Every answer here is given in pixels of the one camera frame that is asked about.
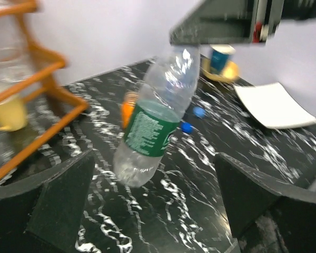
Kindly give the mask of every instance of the blue cup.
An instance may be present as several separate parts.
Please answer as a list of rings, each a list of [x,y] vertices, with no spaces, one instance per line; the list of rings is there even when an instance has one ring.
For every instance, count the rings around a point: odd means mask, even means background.
[[[226,67],[227,62],[235,53],[235,49],[230,45],[211,45],[211,73],[220,74]]]

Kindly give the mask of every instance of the wooden rack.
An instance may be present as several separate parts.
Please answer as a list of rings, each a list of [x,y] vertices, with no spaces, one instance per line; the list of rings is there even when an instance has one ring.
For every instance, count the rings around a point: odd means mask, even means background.
[[[28,51],[31,56],[32,63],[36,68],[36,73],[0,93],[0,102],[29,87],[33,83],[40,82],[41,87],[39,89],[23,98],[25,103],[36,98],[40,94],[45,93],[49,97],[57,99],[58,101],[69,103],[74,107],[74,109],[64,115],[59,122],[52,125],[44,134],[36,138],[25,149],[16,154],[16,156],[9,162],[4,164],[0,168],[0,179],[88,108],[88,103],[85,100],[73,95],[71,92],[59,86],[54,79],[53,72],[66,66],[64,58],[58,53],[40,46],[28,32],[24,14],[36,11],[36,0],[10,0],[9,2],[11,4],[7,8],[0,8],[0,17],[4,15],[15,16],[15,20],[25,35]]]

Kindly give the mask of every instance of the square white plate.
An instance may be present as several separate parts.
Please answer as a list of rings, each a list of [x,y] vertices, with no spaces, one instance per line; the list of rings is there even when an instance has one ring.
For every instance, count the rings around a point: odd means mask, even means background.
[[[235,85],[234,89],[249,112],[267,128],[300,128],[316,124],[316,118],[297,104],[280,83]]]

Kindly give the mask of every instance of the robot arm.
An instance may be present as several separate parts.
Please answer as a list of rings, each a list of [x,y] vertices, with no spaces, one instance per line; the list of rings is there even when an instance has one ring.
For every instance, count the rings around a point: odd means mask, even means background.
[[[205,0],[172,29],[172,45],[265,43],[281,20],[316,18],[316,0]]]

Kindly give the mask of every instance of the clear plastic bottle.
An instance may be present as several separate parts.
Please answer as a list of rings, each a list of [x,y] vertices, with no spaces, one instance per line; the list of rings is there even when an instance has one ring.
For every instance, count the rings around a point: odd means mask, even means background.
[[[123,140],[114,155],[121,183],[140,187],[154,175],[189,107],[200,69],[200,49],[175,46],[150,66]]]

